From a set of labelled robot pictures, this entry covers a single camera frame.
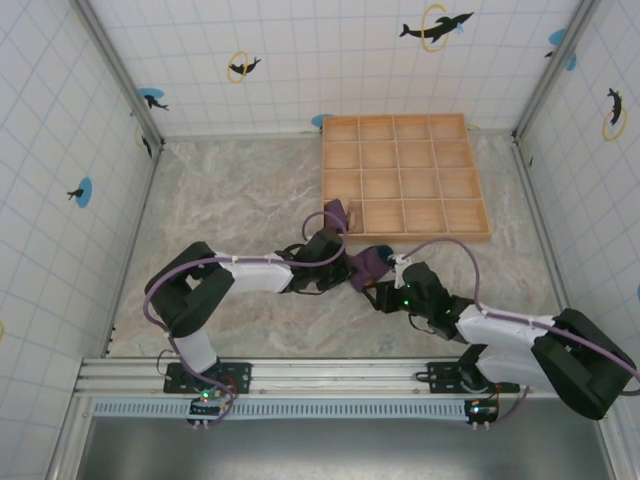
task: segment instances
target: wooden tray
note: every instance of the wooden tray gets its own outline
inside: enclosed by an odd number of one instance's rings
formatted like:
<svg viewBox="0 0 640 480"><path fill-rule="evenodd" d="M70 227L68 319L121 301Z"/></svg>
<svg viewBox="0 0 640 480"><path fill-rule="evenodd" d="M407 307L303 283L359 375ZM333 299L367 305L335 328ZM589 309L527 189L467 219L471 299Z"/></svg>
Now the wooden tray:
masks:
<svg viewBox="0 0 640 480"><path fill-rule="evenodd" d="M353 241L491 238L463 115L326 117L322 158L323 204L350 200Z"/></svg>

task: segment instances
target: black mount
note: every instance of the black mount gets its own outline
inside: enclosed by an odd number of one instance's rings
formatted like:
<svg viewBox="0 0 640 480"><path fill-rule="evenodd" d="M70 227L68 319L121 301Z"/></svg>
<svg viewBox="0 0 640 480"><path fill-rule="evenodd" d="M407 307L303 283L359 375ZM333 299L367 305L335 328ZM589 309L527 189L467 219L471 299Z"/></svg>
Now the black mount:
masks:
<svg viewBox="0 0 640 480"><path fill-rule="evenodd" d="M395 288L393 281L379 282L365 287L362 293L376 310L383 313L404 311L424 317L439 337L466 343L456 323L473 300L449 295L438 275L424 262L408 266L402 272L402 279L405 284L400 288ZM371 289L375 290L375 297L369 292Z"/></svg>
<svg viewBox="0 0 640 480"><path fill-rule="evenodd" d="M251 386L250 363L243 362L219 362L217 368L210 368L201 375L211 380L216 380L227 387L236 389L236 394L249 393ZM208 390L212 386L191 376L181 363L170 363L167 365L165 374L164 393L195 393Z"/></svg>

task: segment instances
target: dolphin sticker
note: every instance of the dolphin sticker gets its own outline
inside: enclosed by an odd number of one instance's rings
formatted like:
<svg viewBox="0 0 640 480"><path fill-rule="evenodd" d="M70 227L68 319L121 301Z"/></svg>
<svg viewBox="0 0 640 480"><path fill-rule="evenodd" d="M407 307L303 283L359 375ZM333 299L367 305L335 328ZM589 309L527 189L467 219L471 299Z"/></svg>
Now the dolphin sticker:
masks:
<svg viewBox="0 0 640 480"><path fill-rule="evenodd" d="M229 68L231 70L233 70L234 72L240 74L240 75L246 75L247 73L250 73L253 71L254 68L256 68L256 65L258 64L258 62L260 62L261 59L258 57L253 57L253 63L250 63L249 65L247 65L247 71L245 72L244 70L244 63L241 63L240 65L234 65L231 64L229 65Z"/></svg>
<svg viewBox="0 0 640 480"><path fill-rule="evenodd" d="M607 97L613 97L613 108L611 109L613 116L611 117L611 126L614 126L620 119L620 114L622 113L622 97L620 96L620 92L616 92L612 88L609 89Z"/></svg>
<svg viewBox="0 0 640 480"><path fill-rule="evenodd" d="M564 28L561 28L560 30L557 30L557 31L553 32L549 36L549 43L551 45L553 45L554 47L557 47L558 45L560 45L560 42L564 38L564 33L565 33ZM552 56L553 56L553 50L550 51L549 53L547 53L544 57L545 58L551 58ZM574 53L573 56L571 57L571 59L569 60L569 63L567 63L567 72L570 72L574 68L576 68L576 64L577 63L578 63L578 57Z"/></svg>
<svg viewBox="0 0 640 480"><path fill-rule="evenodd" d="M431 43L434 43L437 42L443 35L451 33L454 30L458 32L463 31L462 24L469 20L473 13L474 12L463 13L462 15L458 15L457 17L453 18L447 16L440 17L438 20L436 20L436 23L439 23L440 25L437 25L433 28L428 28L426 30L411 30L409 28L409 25L405 23L402 25L402 33L400 34L400 36L404 37L405 35L411 35L412 37L417 38L430 38Z"/></svg>
<svg viewBox="0 0 640 480"><path fill-rule="evenodd" d="M159 98L164 97L164 92L162 90L158 90L157 88L139 88L138 91L140 92L140 95L142 95L142 97L147 101L147 105L149 105L149 108L157 107L169 111L168 105L161 105L158 102Z"/></svg>

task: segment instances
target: dolphin decal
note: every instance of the dolphin decal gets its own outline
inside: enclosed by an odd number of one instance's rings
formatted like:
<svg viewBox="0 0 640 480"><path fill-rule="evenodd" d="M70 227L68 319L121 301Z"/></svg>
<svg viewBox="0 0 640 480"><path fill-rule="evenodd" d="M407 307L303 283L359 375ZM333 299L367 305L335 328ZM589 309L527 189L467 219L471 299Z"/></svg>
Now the dolphin decal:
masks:
<svg viewBox="0 0 640 480"><path fill-rule="evenodd" d="M244 63L241 63L240 65L234 65L231 64L229 65L229 68L231 68L231 70L233 70L236 73L239 73L240 75L245 75L246 73L252 72L254 68L256 68L256 65L258 64L258 62L261 59L258 57L253 57L253 63L250 63L247 66L247 71L244 71Z"/></svg>
<svg viewBox="0 0 640 480"><path fill-rule="evenodd" d="M456 29L460 29L461 25L466 22L467 20L469 20L469 17L471 17L471 15L473 15L474 12L471 13L463 13L462 15L458 15L457 17L440 17L438 20L436 20L436 23L439 23L440 25L437 25L433 28L428 28L426 30L411 30L409 28L409 25L407 25L406 23L402 25L402 33L400 34L401 37L404 37L405 35L411 35L412 37L417 37L417 38L431 38L431 43L437 42L438 39L440 37L442 37L443 35L446 35L447 33L451 33Z"/></svg>
<svg viewBox="0 0 640 480"><path fill-rule="evenodd" d="M607 97L613 97L613 108L611 109L613 117L611 117L611 126L614 126L620 119L620 114L622 113L622 97L620 96L620 92L615 92L612 88L609 89Z"/></svg>

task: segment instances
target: gray surface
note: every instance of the gray surface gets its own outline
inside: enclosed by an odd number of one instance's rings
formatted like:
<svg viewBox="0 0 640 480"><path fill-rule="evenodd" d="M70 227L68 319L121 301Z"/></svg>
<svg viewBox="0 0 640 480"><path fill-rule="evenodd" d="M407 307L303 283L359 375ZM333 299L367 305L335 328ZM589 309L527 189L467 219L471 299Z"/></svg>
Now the gray surface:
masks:
<svg viewBox="0 0 640 480"><path fill-rule="evenodd" d="M414 420L95 419L79 478L100 480L604 480L595 422L530 400L490 432Z"/></svg>
<svg viewBox="0 0 640 480"><path fill-rule="evenodd" d="M493 229L489 243L472 246L482 272L481 300L534 315L557 313L510 139L480 133L472 143ZM111 356L155 357L168 348L161 330L142 317L144 286L192 242L237 255L299 242L302 221L322 203L321 150L319 136L169 144L124 285ZM452 293L472 294L473 270L459 247L428 247L414 259L425 260ZM404 314L373 311L348 283L321 297L229 296L206 329L223 357L432 357L465 348L418 334Z"/></svg>

